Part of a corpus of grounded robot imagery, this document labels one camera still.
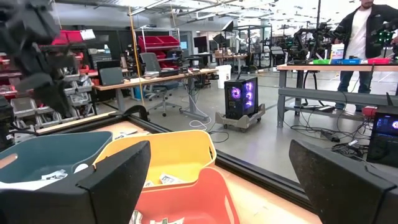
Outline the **black computer glowing screen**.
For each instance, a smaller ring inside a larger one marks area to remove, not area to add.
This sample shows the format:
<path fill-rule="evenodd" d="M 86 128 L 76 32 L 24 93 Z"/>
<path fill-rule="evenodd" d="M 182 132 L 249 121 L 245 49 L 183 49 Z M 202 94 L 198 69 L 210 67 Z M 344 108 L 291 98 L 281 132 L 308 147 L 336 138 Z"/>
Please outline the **black computer glowing screen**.
<path fill-rule="evenodd" d="M 398 168 L 398 107 L 377 109 L 366 160 Z"/>

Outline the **teal plastic bin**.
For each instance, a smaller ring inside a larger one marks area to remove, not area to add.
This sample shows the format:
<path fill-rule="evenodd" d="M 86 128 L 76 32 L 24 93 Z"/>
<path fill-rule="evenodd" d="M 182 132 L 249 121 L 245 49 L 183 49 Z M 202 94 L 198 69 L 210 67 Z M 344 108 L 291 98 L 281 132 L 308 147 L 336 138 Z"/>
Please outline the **teal plastic bin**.
<path fill-rule="evenodd" d="M 7 184 L 40 180 L 43 175 L 64 170 L 72 174 L 80 164 L 91 165 L 113 140 L 109 131 L 39 136 L 16 144 L 0 159 L 16 156 L 0 168 L 0 182 Z"/>

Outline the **blue tray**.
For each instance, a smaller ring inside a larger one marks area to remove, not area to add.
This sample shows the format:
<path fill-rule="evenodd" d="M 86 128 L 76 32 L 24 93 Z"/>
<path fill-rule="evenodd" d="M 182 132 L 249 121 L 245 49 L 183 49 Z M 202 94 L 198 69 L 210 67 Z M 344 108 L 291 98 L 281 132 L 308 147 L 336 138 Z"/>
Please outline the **blue tray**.
<path fill-rule="evenodd" d="M 349 58 L 349 59 L 332 59 L 332 65 L 359 65 L 362 60 L 360 58 Z"/>

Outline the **white packet dark print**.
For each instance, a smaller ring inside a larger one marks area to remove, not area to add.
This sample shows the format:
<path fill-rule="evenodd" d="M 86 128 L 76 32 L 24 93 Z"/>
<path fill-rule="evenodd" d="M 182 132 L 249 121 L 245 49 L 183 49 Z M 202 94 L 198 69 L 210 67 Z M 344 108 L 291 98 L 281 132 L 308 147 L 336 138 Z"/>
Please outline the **white packet dark print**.
<path fill-rule="evenodd" d="M 42 175 L 41 180 L 58 180 L 65 178 L 67 175 L 68 174 L 66 173 L 66 171 L 61 169 L 50 174 Z"/>

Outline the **grey office chair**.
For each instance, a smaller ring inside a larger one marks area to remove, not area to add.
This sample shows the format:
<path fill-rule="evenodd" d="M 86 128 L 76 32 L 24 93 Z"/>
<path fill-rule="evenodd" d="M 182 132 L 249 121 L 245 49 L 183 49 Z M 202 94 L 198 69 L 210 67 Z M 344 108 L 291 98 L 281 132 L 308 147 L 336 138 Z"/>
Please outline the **grey office chair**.
<path fill-rule="evenodd" d="M 173 68 L 167 68 L 167 69 L 162 69 L 160 67 L 159 61 L 157 59 L 157 56 L 155 53 L 152 52 L 147 52 L 147 53 L 141 53 L 140 58 L 142 59 L 142 62 L 144 63 L 145 67 L 145 73 L 144 76 L 146 78 L 167 78 L 171 76 L 178 75 L 178 70 L 173 69 Z M 156 82 L 156 83 L 151 83 L 149 85 L 150 90 L 152 93 L 155 94 L 155 96 L 161 96 L 162 101 L 149 108 L 149 110 L 156 110 L 157 108 L 162 108 L 162 116 L 166 117 L 167 116 L 167 108 L 172 107 L 176 108 L 179 107 L 181 108 L 180 105 L 176 105 L 174 103 L 168 102 L 168 97 L 172 96 L 171 90 L 174 90 L 178 88 L 179 82 L 176 80 L 168 80 L 166 82 Z"/>

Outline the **orange plastic bin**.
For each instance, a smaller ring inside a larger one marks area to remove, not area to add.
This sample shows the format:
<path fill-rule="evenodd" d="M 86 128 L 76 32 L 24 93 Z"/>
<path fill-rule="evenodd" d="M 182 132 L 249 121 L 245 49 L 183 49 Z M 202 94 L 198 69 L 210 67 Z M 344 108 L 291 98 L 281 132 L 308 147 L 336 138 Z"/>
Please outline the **orange plastic bin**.
<path fill-rule="evenodd" d="M 203 168 L 192 184 L 143 191 L 135 207 L 142 224 L 151 221 L 183 224 L 240 224 L 238 213 L 223 175 Z"/>

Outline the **yellow plastic bin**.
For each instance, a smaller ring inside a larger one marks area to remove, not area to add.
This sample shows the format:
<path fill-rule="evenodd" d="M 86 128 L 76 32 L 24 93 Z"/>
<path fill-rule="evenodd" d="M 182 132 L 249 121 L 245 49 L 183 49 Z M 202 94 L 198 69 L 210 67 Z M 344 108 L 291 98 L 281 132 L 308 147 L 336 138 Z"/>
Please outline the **yellow plastic bin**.
<path fill-rule="evenodd" d="M 144 187 L 144 191 L 194 183 L 202 168 L 213 166 L 217 157 L 216 149 L 207 132 L 189 130 L 142 136 L 135 134 L 115 139 L 102 150 L 95 163 L 141 141 L 150 142 L 151 159 L 146 181 L 151 180 L 155 184 L 152 187 Z M 185 183 L 164 185 L 159 179 L 161 174 L 175 176 Z"/>

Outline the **closed black laptop case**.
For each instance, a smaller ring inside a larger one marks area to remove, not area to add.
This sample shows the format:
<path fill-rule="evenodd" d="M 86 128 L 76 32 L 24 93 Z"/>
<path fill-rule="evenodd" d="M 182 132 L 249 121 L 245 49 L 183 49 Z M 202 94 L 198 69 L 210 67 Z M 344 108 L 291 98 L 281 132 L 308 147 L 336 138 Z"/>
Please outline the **closed black laptop case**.
<path fill-rule="evenodd" d="M 99 61 L 96 65 L 100 85 L 110 86 L 124 83 L 120 60 Z"/>

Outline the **white bucket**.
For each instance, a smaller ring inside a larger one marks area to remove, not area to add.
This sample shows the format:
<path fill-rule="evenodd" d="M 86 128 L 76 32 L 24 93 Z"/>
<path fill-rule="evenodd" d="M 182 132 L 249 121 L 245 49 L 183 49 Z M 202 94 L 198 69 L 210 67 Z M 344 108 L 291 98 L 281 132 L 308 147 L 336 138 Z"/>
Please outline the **white bucket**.
<path fill-rule="evenodd" d="M 218 89 L 224 88 L 225 81 L 231 79 L 231 65 L 220 65 L 216 67 L 218 75 Z"/>

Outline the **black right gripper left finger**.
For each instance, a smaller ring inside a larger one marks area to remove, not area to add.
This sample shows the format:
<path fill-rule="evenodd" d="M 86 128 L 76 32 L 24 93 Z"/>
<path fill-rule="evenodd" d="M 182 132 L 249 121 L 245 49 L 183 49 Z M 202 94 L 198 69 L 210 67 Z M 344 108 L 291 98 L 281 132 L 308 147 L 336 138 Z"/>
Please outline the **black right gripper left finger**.
<path fill-rule="evenodd" d="M 128 224 L 150 158 L 141 141 L 38 190 L 0 190 L 0 224 Z"/>

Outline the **grey parts bin rack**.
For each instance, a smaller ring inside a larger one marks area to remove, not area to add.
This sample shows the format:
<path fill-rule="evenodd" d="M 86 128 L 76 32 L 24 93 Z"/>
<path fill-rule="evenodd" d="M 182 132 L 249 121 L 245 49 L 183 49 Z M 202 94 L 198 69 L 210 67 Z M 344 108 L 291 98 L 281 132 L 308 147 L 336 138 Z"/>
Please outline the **grey parts bin rack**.
<path fill-rule="evenodd" d="M 63 116 L 45 103 L 15 90 L 5 91 L 4 96 L 10 98 L 17 127 L 42 129 L 96 115 L 96 106 L 91 99 L 92 90 L 93 83 L 87 75 L 66 76 L 64 92 L 71 105 L 70 116 Z"/>

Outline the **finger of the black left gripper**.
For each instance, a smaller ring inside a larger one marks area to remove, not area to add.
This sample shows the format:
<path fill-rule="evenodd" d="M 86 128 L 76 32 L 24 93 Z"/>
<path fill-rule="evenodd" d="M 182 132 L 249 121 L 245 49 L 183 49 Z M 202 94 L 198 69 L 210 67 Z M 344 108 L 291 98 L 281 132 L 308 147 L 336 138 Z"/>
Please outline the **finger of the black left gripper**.
<path fill-rule="evenodd" d="M 53 86 L 52 108 L 59 112 L 63 117 L 71 117 L 70 105 L 64 91 L 65 82 L 57 81 Z"/>
<path fill-rule="evenodd" d="M 55 109 L 55 93 L 53 85 L 34 88 L 34 97 L 51 109 Z"/>

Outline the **computer tower purple fans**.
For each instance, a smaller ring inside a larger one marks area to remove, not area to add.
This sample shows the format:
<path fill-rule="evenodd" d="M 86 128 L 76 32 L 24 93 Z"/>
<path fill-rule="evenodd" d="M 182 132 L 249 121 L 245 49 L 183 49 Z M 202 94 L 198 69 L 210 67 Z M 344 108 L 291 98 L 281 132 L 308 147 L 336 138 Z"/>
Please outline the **computer tower purple fans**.
<path fill-rule="evenodd" d="M 224 82 L 225 116 L 239 120 L 258 112 L 257 77 L 228 80 Z"/>

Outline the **grey metal workbench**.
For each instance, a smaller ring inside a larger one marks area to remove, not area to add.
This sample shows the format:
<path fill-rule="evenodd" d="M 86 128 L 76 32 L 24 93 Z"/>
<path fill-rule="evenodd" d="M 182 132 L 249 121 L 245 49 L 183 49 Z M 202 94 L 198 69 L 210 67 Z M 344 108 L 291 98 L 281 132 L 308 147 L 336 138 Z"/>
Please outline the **grey metal workbench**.
<path fill-rule="evenodd" d="M 295 102 L 300 104 L 301 99 L 330 101 L 363 106 L 387 105 L 387 97 L 384 95 L 362 94 L 362 93 L 341 93 L 329 90 L 314 90 L 303 88 L 303 72 L 306 70 L 315 71 L 362 71 L 362 72 L 398 72 L 398 65 L 279 65 L 279 89 L 277 102 L 277 127 L 284 126 L 284 115 L 290 108 L 285 106 L 285 98 L 291 96 Z M 295 88 L 287 87 L 287 72 L 298 71 Z"/>

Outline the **red storage bins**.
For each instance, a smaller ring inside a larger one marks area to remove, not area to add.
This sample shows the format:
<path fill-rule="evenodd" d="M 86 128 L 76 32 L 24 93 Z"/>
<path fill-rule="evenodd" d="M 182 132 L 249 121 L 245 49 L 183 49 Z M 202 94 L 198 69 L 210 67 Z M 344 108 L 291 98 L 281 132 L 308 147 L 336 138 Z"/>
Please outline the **red storage bins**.
<path fill-rule="evenodd" d="M 96 39 L 92 29 L 88 30 L 61 30 L 59 35 L 53 40 L 52 45 L 67 45 L 82 43 L 86 40 Z"/>

